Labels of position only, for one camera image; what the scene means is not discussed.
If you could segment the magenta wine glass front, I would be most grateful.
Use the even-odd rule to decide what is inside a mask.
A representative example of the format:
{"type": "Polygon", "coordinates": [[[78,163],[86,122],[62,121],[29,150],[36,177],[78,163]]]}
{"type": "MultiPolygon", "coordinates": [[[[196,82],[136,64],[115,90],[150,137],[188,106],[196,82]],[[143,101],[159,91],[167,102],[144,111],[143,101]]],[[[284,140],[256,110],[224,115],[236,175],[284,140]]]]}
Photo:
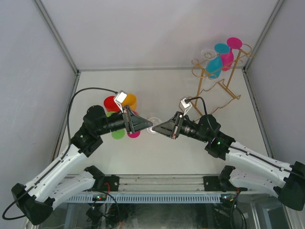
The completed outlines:
{"type": "Polygon", "coordinates": [[[134,133],[131,133],[131,132],[126,131],[126,133],[127,133],[127,136],[128,136],[129,138],[137,138],[137,137],[141,134],[140,131],[137,131],[137,132],[134,132],[134,133]]]}

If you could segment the magenta wine glass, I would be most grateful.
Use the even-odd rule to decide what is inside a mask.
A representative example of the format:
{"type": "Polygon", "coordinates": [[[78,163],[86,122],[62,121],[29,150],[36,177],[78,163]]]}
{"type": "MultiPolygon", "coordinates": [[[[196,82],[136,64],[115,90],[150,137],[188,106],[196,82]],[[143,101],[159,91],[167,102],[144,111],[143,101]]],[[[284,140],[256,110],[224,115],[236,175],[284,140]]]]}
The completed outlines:
{"type": "Polygon", "coordinates": [[[134,132],[134,133],[131,133],[131,132],[126,131],[126,133],[127,133],[127,136],[128,136],[129,138],[137,138],[137,137],[141,134],[140,131],[137,131],[137,132],[134,132]]]}
{"type": "Polygon", "coordinates": [[[228,71],[234,61],[234,54],[233,54],[233,50],[238,50],[242,47],[243,43],[240,39],[236,38],[236,37],[231,37],[227,39],[227,45],[230,48],[230,51],[226,54],[222,54],[221,55],[221,61],[222,61],[222,71],[226,72],[228,71]]]}

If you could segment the clear wine glass front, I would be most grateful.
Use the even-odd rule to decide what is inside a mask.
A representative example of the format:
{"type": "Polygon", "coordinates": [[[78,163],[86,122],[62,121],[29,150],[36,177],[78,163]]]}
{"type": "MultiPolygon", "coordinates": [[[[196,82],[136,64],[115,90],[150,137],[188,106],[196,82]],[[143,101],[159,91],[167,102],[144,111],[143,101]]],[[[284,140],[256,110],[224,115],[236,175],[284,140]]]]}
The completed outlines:
{"type": "Polygon", "coordinates": [[[157,125],[159,125],[159,124],[161,124],[161,123],[162,123],[161,119],[159,119],[159,118],[157,118],[157,117],[151,117],[151,118],[149,118],[148,120],[149,120],[150,122],[152,122],[153,125],[152,125],[152,127],[147,128],[146,131],[147,131],[149,134],[151,134],[151,135],[156,135],[156,134],[158,134],[157,132],[153,131],[152,128],[155,127],[155,126],[157,126],[157,125]]]}

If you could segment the clear wine glass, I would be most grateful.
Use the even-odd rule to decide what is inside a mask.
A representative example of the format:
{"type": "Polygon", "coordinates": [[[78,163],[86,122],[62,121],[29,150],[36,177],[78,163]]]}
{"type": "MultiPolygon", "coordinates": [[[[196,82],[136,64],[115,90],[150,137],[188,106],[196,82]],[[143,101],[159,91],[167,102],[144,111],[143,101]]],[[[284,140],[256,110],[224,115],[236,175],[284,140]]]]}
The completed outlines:
{"type": "Polygon", "coordinates": [[[159,124],[161,124],[161,123],[162,123],[161,119],[159,119],[159,118],[157,118],[157,117],[151,117],[151,118],[149,118],[148,120],[149,120],[150,122],[152,122],[153,125],[152,125],[152,127],[147,128],[146,131],[147,131],[149,134],[151,134],[151,135],[156,135],[156,134],[158,134],[157,132],[153,131],[152,128],[155,127],[155,126],[157,126],[157,125],[159,125],[159,124]]]}
{"type": "Polygon", "coordinates": [[[217,57],[217,53],[215,52],[215,50],[212,49],[204,49],[201,51],[201,56],[205,60],[213,60],[217,57]]]}

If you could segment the green wine glass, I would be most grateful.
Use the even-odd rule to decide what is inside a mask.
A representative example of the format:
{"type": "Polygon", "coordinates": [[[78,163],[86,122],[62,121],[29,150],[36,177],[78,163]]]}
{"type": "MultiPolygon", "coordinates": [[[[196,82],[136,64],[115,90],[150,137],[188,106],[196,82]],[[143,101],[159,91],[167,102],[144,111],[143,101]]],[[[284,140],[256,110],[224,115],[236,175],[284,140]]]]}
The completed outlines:
{"type": "MultiPolygon", "coordinates": [[[[112,114],[114,114],[114,111],[110,111],[106,114],[107,117],[110,117],[112,114]]],[[[111,135],[114,139],[120,140],[125,136],[125,131],[123,129],[118,131],[111,131],[111,135]]]]}

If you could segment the yellow wine glass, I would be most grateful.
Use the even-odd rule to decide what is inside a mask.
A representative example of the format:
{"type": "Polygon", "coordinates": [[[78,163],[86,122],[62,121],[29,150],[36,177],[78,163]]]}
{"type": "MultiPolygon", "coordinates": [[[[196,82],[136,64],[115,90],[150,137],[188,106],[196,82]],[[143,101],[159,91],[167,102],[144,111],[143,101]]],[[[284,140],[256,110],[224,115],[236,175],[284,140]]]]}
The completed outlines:
{"type": "Polygon", "coordinates": [[[127,97],[124,99],[122,105],[129,106],[131,110],[136,111],[137,97],[134,94],[127,94],[127,97]]]}

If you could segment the red wine glass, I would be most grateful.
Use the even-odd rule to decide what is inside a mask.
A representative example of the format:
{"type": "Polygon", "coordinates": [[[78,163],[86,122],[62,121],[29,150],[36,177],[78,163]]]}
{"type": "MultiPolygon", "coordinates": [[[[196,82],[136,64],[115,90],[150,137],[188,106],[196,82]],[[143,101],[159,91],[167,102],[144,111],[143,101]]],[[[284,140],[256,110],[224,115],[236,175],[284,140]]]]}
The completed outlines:
{"type": "Polygon", "coordinates": [[[115,96],[108,96],[104,99],[103,105],[107,112],[118,112],[120,111],[119,106],[114,101],[115,96]]]}

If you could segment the blue wine glass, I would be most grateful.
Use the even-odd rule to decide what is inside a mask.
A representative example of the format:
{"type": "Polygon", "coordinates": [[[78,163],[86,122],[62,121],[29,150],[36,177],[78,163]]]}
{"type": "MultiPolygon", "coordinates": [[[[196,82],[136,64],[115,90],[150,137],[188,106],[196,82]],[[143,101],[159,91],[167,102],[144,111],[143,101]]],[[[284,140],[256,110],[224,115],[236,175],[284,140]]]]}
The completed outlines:
{"type": "Polygon", "coordinates": [[[216,51],[217,57],[211,60],[206,67],[209,79],[216,79],[220,76],[223,67],[221,55],[228,54],[230,47],[227,44],[218,43],[214,46],[214,50],[216,51]]]}

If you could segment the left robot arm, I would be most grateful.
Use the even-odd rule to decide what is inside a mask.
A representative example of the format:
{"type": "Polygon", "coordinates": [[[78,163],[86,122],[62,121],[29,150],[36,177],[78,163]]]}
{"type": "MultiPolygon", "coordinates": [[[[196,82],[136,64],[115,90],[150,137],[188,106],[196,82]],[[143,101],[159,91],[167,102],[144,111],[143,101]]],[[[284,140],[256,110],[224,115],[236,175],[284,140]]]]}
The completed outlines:
{"type": "Polygon", "coordinates": [[[33,180],[25,185],[17,183],[11,189],[16,205],[33,225],[39,225],[70,197],[88,189],[102,191],[105,174],[96,166],[85,168],[69,181],[63,179],[103,143],[102,135],[122,129],[134,133],[152,125],[152,122],[138,116],[128,106],[123,112],[111,116],[106,115],[103,107],[91,106],[65,151],[33,180]]]}

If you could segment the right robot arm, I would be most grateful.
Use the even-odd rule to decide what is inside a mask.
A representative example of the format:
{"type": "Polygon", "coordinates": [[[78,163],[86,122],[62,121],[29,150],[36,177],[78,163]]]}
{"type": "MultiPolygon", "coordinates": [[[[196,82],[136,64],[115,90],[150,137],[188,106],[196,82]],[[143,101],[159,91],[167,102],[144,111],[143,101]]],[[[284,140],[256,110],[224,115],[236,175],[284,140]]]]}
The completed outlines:
{"type": "Polygon", "coordinates": [[[252,189],[276,197],[288,208],[302,211],[305,206],[304,164],[298,161],[289,164],[264,156],[224,134],[220,128],[211,114],[203,115],[196,123],[177,112],[152,130],[171,139],[184,135],[205,142],[209,155],[226,162],[218,177],[222,189],[252,189]]]}

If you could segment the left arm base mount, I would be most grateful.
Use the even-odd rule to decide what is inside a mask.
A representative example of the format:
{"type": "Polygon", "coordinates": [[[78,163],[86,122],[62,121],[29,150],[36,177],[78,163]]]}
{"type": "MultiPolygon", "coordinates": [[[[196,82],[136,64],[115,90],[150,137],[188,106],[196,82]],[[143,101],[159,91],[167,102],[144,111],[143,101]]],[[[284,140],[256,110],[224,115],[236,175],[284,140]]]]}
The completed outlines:
{"type": "Polygon", "coordinates": [[[116,175],[107,175],[103,178],[94,181],[93,186],[86,188],[85,191],[96,191],[96,192],[111,192],[118,191],[120,184],[120,177],[116,175]]]}

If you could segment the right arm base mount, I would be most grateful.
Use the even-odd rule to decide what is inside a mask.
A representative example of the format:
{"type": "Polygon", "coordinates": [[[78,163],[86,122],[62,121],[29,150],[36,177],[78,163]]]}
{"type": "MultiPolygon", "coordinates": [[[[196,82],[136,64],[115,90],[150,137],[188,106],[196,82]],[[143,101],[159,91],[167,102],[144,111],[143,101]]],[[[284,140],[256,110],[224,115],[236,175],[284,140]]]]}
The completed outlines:
{"type": "Polygon", "coordinates": [[[245,187],[237,187],[230,182],[230,176],[204,176],[203,184],[204,190],[207,192],[238,192],[248,191],[245,187]]]}

